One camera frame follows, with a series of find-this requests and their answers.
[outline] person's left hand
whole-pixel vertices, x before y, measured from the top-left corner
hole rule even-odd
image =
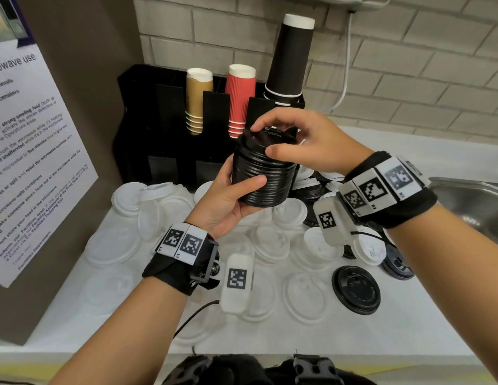
[[[209,190],[185,220],[208,231],[215,240],[229,233],[240,219],[263,209],[245,205],[238,199],[264,186],[267,178],[257,175],[232,185],[229,179],[232,171],[233,155],[226,160]]]

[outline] hand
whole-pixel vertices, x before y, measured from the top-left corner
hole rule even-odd
[[[232,185],[229,179],[232,171],[233,155],[226,160],[211,187],[185,220],[208,231],[215,240],[229,233],[240,219],[263,209],[245,205],[238,199],[264,186],[267,178],[257,175]]]
[[[302,145],[278,144],[265,153],[278,161],[294,162],[310,169],[347,175],[374,151],[356,142],[327,117],[298,108],[275,108],[260,116],[251,131],[276,126],[282,131],[296,126]]]

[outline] stack of paper cups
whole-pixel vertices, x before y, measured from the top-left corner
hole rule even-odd
[[[230,65],[225,92],[230,96],[229,135],[238,138],[246,127],[249,98],[256,93],[256,69],[245,64]]]
[[[297,103],[313,38],[315,19],[286,14],[279,31],[264,96],[288,107]]]
[[[206,69],[188,69],[186,76],[186,127],[191,135],[203,132],[203,92],[214,90],[214,77]]]

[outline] person's right hand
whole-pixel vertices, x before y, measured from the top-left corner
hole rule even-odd
[[[337,172],[347,175],[367,159],[373,151],[356,142],[327,117],[298,108],[275,108],[260,116],[251,127],[257,132],[264,127],[276,126],[285,130],[296,126],[301,131],[298,141],[302,145],[278,144],[269,146],[265,153],[278,161],[294,162],[310,169]]]

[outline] wall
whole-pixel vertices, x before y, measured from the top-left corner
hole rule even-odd
[[[14,283],[0,287],[0,337],[23,343],[121,184],[111,153],[124,109],[116,78],[142,51],[132,0],[18,2],[99,176]]]
[[[316,19],[308,108],[342,88],[345,12],[287,0],[134,0],[148,64],[225,74],[250,64],[265,80],[284,13]],[[498,144],[498,0],[392,0],[355,15],[346,126]]]

